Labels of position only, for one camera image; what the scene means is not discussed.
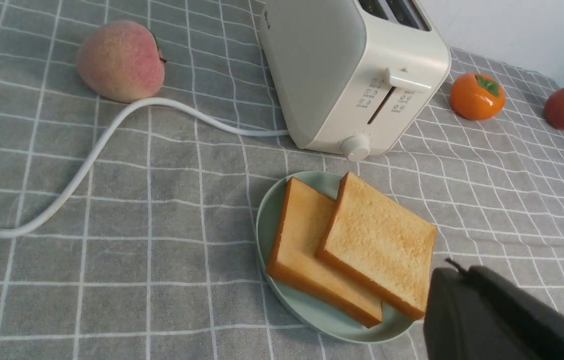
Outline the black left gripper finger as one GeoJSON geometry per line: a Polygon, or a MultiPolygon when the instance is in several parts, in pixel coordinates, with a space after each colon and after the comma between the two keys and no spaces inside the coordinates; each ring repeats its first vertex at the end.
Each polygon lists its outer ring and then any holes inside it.
{"type": "Polygon", "coordinates": [[[492,269],[435,268],[423,322],[432,360],[564,360],[564,315],[492,269]]]}

